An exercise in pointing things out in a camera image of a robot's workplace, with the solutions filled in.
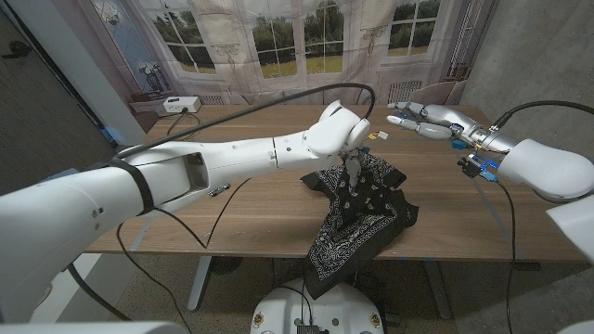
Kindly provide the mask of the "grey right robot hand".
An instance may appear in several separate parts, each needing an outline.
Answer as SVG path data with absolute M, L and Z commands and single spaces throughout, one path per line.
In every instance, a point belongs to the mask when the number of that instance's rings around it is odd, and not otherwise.
M 472 148 L 497 154 L 507 154 L 520 143 L 444 105 L 396 102 L 388 104 L 387 108 L 393 111 L 386 117 L 389 123 L 430 139 L 459 140 Z

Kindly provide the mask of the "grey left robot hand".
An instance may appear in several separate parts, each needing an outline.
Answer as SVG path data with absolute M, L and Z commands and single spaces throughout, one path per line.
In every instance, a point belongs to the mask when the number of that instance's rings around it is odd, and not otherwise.
M 349 191 L 354 193 L 359 183 L 362 161 L 368 155 L 367 148 L 354 148 L 342 153 L 343 165 L 349 177 Z

